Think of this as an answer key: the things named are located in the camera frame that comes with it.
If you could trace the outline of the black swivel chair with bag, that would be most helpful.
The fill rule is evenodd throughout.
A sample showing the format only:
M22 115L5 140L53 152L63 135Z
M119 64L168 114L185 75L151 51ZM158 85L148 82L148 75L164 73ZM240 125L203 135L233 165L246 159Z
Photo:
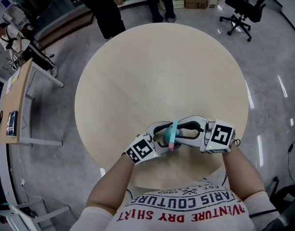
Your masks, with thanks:
M270 195L270 201L280 216L269 225L268 230L295 231L295 185L285 186L278 190L278 177L274 177L273 181L275 186Z

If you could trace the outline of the white paper sheet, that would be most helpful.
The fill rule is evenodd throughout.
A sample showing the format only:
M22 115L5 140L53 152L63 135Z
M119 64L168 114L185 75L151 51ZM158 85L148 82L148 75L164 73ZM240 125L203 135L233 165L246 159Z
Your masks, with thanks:
M8 94L11 91L12 84L18 79L21 69L18 68L15 73L8 79L7 82L7 88L6 88L6 94Z

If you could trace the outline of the large cardboard box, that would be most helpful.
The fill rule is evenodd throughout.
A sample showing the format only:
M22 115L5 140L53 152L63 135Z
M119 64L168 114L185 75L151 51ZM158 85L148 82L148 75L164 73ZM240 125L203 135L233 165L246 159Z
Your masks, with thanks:
M185 8L187 9L201 9L207 8L208 0L184 0Z

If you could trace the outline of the dark blue box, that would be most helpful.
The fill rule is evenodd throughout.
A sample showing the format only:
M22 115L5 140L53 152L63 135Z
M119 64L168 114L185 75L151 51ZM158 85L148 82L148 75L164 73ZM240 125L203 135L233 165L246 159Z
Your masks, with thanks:
M9 113L6 135L9 137L17 136L17 121L18 121L18 111L12 111Z

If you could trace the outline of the person's left forearm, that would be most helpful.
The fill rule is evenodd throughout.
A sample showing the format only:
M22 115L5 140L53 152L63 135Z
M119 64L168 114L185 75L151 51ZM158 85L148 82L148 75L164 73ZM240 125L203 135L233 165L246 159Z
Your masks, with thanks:
M96 183L86 202L86 207L98 207L115 215L121 206L134 164L122 154L113 167Z

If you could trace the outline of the rectangular wooden desk white legs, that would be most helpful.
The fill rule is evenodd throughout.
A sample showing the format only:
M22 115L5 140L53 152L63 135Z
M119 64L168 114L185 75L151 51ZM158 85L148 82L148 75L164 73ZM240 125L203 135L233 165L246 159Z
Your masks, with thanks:
M4 85L2 91L2 100L0 101L0 111L3 112L2 121L0 123L0 144L39 144L39 145L48 145L48 146L63 146L62 141L48 141L41 139L34 139L30 137L25 137L22 134L22 122L24 121L22 114L24 103L26 99L34 100L35 98L27 93L28 90L28 81L31 76L32 70L35 70L43 74L48 80L52 81L58 87L64 87L64 84L53 77L51 74L43 70L32 59L28 60L19 68L19 75L17 80L15 80L11 89L7 91L7 84ZM16 135L8 136L7 125L9 119L9 113L17 111L17 122L16 122Z

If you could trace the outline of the teal and pink spray nozzle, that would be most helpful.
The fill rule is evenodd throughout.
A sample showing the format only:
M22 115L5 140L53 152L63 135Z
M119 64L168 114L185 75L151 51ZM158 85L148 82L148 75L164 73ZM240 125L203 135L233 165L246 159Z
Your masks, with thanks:
M168 142L168 145L169 145L169 149L170 151L174 151L174 146L175 146L175 137L176 137L176 134L178 133L178 129L177 129L177 126L178 126L178 121L175 120L173 121L173 124L169 127L169 142Z

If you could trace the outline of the person's right forearm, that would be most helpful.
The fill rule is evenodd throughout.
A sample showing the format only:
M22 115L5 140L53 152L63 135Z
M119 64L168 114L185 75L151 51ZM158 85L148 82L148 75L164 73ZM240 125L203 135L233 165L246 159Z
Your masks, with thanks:
M230 189L241 200L265 191L260 174L235 144L229 153L222 154L222 158Z

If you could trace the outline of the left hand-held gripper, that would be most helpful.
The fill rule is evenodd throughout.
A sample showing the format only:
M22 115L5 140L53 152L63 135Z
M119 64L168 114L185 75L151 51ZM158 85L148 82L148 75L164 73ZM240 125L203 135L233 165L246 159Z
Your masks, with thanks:
M134 165L141 164L145 161L160 157L160 154L173 152L180 148L179 143L175 143L173 149L169 148L168 144L162 145L159 141L152 141L151 136L155 136L158 132L170 127L173 124L171 121L159 121L152 123L146 132L140 134L125 150L125 154L130 158Z

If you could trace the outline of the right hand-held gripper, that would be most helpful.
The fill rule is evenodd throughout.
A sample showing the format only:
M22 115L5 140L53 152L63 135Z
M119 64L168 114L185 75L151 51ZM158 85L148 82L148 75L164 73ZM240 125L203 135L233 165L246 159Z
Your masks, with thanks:
M229 153L235 139L235 127L221 120L212 121L192 115L178 121L178 129L204 130L196 136L175 136L175 141L190 147L200 148L202 153Z

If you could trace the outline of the black office chair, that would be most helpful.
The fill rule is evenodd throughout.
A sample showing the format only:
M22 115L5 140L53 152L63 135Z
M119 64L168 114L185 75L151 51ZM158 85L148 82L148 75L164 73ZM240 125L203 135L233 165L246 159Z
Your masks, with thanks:
M256 4L252 5L249 0L225 0L225 3L234 9L234 13L240 15L238 18L234 14L231 17L220 16L220 22L226 20L235 23L233 28L227 32L227 35L230 36L237 27L240 27L247 34L247 41L250 42L252 40L249 33L251 26L244 23L244 21L248 18L253 23L260 22L263 8L266 6L266 4L263 4L264 1L257 0Z

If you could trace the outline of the person's white printed shirt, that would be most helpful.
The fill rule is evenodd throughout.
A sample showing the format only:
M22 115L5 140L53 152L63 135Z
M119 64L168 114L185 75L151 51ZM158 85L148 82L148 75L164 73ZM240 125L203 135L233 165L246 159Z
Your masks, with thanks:
M241 200L202 180L137 196L115 215L87 207L70 231L261 231L279 215L266 192Z

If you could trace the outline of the white metal frame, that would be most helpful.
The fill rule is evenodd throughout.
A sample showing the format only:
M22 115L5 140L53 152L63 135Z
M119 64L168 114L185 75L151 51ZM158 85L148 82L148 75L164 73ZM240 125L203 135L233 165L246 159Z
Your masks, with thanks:
M42 204L43 206L45 206L45 202L43 199L20 205L9 204L12 214L8 215L6 218L8 224L10 225L13 231L42 231L42 229L39 226L39 223L48 221L58 215L70 211L70 207L67 205L52 212L46 213L44 215L32 218L21 210L22 208L31 208L32 206L38 204Z

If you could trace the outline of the wooden step platform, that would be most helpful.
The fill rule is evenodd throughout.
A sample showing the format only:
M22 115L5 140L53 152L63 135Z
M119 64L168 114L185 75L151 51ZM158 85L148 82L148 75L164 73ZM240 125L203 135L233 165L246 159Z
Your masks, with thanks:
M94 15L85 5L81 5L61 16L35 34L35 42L44 50L60 39L93 23Z

